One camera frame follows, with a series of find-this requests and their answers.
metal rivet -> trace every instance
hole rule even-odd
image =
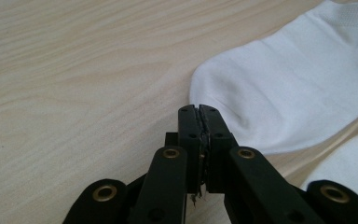
[[[245,159],[252,159],[255,157],[255,153],[250,149],[240,149],[238,150],[238,155]]]
[[[321,193],[324,197],[336,203],[347,203],[350,200],[347,193],[332,185],[321,186]]]
[[[165,149],[164,152],[162,153],[162,155],[168,159],[176,158],[179,156],[179,154],[180,154],[179,151],[174,148]]]
[[[117,194],[117,188],[113,185],[103,185],[94,190],[92,198],[97,202],[107,202]]]

white sock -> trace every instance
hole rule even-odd
[[[324,1],[194,73],[190,103],[222,113],[242,146],[312,147],[358,117],[358,3]]]
[[[328,179],[358,194],[358,135],[336,149],[307,178],[302,189],[311,181]]]

table surface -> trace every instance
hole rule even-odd
[[[320,2],[0,0],[0,223],[61,223],[92,182],[144,174],[199,64]],[[186,223],[229,223],[222,199]]]

wooden table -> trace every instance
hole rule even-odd
[[[90,183],[144,174],[200,63],[320,2],[0,0],[0,223],[61,223]],[[186,223],[228,223],[222,198]]]

white cloth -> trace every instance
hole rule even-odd
[[[358,194],[358,136],[327,157],[301,186],[303,190],[311,181],[328,179]]]
[[[240,145],[263,153],[321,143],[358,118],[358,3],[324,1],[213,57],[195,71],[190,103],[216,107]]]

